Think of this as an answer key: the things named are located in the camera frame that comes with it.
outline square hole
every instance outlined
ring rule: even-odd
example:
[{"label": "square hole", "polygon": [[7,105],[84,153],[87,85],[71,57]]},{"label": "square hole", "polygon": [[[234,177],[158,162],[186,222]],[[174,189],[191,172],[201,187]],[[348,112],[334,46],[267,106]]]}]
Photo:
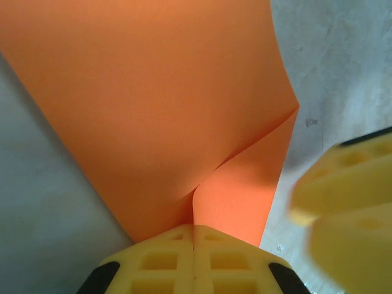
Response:
[{"label": "square hole", "polygon": [[141,263],[141,270],[175,270],[178,255],[176,252],[150,252]]},{"label": "square hole", "polygon": [[318,178],[322,178],[324,176],[329,175],[329,171],[327,169],[321,169],[321,170],[317,170],[314,175],[312,176],[313,179],[318,179]]},{"label": "square hole", "polygon": [[183,240],[183,239],[184,239],[184,235],[183,234],[177,234],[177,235],[174,235],[174,236],[172,236],[170,238],[170,240],[175,240],[175,241]]},{"label": "square hole", "polygon": [[372,148],[377,156],[386,156],[392,154],[392,144],[390,142],[382,142]]},{"label": "square hole", "polygon": [[248,270],[246,256],[240,252],[212,252],[212,270]]},{"label": "square hole", "polygon": [[218,236],[214,236],[214,235],[205,235],[204,236],[204,240],[207,240],[207,241],[220,241],[220,240],[222,240],[222,238],[218,237]]},{"label": "square hole", "polygon": [[219,279],[213,282],[214,294],[261,294],[253,279]]},{"label": "square hole", "polygon": [[135,279],[131,294],[173,294],[174,284],[173,279]]},{"label": "square hole", "polygon": [[341,158],[340,161],[343,166],[351,167],[353,165],[368,161],[369,159],[370,158],[367,154],[357,151],[346,154],[344,157]]}]

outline blurry yellow object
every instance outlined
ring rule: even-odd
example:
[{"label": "blurry yellow object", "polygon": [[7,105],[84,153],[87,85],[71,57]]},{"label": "blurry yellow object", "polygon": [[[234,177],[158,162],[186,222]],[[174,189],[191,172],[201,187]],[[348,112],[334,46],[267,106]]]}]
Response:
[{"label": "blurry yellow object", "polygon": [[290,215],[312,224],[311,257],[346,291],[392,293],[392,127],[328,150],[297,182]]},{"label": "blurry yellow object", "polygon": [[309,250],[348,293],[392,293],[392,203],[319,218]]},{"label": "blurry yellow object", "polygon": [[308,225],[320,216],[392,201],[392,127],[329,149],[297,182],[290,216]]}]

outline gray surface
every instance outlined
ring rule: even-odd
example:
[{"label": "gray surface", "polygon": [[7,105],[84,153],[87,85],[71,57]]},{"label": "gray surface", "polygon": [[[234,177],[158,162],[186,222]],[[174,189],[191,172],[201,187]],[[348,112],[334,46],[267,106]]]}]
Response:
[{"label": "gray surface", "polygon": [[[312,292],[340,290],[304,254],[285,206],[292,184],[332,144],[392,126],[392,1],[272,0],[301,103],[262,248]],[[73,293],[130,244],[18,80],[0,61],[0,292]]]}]

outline black edge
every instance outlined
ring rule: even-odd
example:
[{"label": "black edge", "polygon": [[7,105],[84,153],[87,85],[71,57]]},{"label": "black edge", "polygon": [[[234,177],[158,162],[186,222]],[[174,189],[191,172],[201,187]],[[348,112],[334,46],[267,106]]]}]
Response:
[{"label": "black edge", "polygon": [[119,268],[118,262],[108,262],[97,267],[76,294],[105,294]]},{"label": "black edge", "polygon": [[311,294],[294,270],[280,263],[270,263],[268,267],[283,294]]},{"label": "black edge", "polygon": [[354,145],[354,144],[357,144],[357,143],[361,143],[361,142],[364,142],[366,140],[370,140],[370,139],[373,139],[373,138],[376,138],[376,137],[379,137],[379,136],[382,136],[382,135],[386,135],[386,134],[389,134],[389,133],[392,133],[392,127],[387,127],[386,129],[378,130],[378,131],[376,131],[374,133],[367,134],[367,135],[362,136],[362,137],[351,139],[349,141],[341,143],[339,146],[347,147],[347,146]]}]

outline orange paper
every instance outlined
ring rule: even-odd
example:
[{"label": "orange paper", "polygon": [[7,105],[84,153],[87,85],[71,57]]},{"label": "orange paper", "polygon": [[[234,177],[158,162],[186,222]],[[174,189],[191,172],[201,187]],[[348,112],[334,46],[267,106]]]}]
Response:
[{"label": "orange paper", "polygon": [[269,0],[5,0],[0,25],[134,240],[195,221],[259,245],[298,109]]}]

